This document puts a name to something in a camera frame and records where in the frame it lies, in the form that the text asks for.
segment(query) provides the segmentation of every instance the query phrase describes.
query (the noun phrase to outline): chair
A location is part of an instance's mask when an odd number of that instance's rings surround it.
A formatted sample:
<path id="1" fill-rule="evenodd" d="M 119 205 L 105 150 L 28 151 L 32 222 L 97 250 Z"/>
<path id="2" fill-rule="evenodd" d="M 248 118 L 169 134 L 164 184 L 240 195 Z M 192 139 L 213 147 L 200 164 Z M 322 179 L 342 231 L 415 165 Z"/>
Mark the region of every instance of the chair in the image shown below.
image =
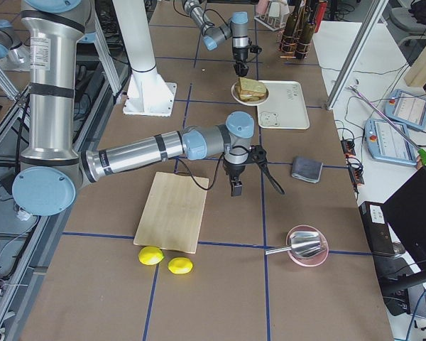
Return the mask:
<path id="1" fill-rule="evenodd" d="M 409 33 L 408 37 L 399 41 L 398 46 L 401 46 L 404 42 L 407 42 L 406 44 L 408 45 L 410 40 L 426 39 L 426 25 L 417 23 L 417 19 L 409 13 L 407 8 L 398 7 L 391 9 L 390 20 L 396 27 Z"/>

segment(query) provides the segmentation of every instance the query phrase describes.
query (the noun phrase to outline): lemon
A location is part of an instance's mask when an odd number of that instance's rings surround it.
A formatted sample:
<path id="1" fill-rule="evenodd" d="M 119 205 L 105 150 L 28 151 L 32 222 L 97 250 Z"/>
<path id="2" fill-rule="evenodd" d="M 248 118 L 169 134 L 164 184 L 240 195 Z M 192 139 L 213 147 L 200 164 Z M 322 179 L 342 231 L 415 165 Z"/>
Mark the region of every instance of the lemon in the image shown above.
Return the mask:
<path id="1" fill-rule="evenodd" d="M 139 261 L 145 265 L 155 265 L 164 258 L 163 252 L 158 247 L 144 247 L 139 252 Z"/>
<path id="2" fill-rule="evenodd" d="M 173 274 L 187 274 L 192 270 L 192 262 L 188 258 L 177 257 L 170 260 L 168 268 Z"/>

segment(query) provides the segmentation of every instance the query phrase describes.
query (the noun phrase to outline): person's hand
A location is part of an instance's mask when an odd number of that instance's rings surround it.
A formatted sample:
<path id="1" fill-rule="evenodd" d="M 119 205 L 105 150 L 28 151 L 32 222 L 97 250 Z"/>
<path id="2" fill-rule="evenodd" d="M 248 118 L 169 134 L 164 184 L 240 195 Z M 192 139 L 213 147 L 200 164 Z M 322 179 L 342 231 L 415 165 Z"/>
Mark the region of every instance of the person's hand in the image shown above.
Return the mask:
<path id="1" fill-rule="evenodd" d="M 417 157 L 417 169 L 420 169 L 423 167 L 423 164 L 421 163 L 420 156 Z"/>

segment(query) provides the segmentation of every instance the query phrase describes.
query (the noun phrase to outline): bread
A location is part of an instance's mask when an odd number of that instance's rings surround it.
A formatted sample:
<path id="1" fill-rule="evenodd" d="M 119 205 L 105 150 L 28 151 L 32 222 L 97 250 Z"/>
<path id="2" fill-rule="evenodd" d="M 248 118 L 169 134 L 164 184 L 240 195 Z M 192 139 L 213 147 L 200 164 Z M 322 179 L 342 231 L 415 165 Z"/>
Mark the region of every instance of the bread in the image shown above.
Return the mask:
<path id="1" fill-rule="evenodd" d="M 244 102 L 259 101 L 267 95 L 265 84 L 244 77 L 239 77 L 239 81 L 235 84 L 235 91 L 239 99 Z"/>

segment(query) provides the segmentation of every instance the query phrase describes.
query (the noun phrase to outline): pink bowl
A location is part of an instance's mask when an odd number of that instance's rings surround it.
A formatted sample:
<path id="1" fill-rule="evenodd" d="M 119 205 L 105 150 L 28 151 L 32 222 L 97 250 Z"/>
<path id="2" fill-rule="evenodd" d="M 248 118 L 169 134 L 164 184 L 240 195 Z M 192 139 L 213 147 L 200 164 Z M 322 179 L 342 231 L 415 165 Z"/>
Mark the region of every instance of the pink bowl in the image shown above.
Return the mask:
<path id="1" fill-rule="evenodd" d="M 315 232 L 319 232 L 321 245 L 325 248 L 325 251 L 323 251 L 320 254 L 318 254 L 317 256 L 314 256 L 314 257 L 309 258 L 309 259 L 297 258 L 291 251 L 287 251 L 287 253 L 289 254 L 289 257 L 296 264 L 301 265 L 301 266 L 319 266 L 320 264 L 322 264 L 324 261 L 327 260 L 328 251 L 329 251 L 327 239 L 318 229 L 316 229 L 312 226 L 309 226 L 309 225 L 295 226 L 293 229 L 291 229 L 289 231 L 289 233 L 287 233 L 287 237 L 285 238 L 286 244 L 290 241 L 290 235 L 295 231 L 315 231 Z"/>

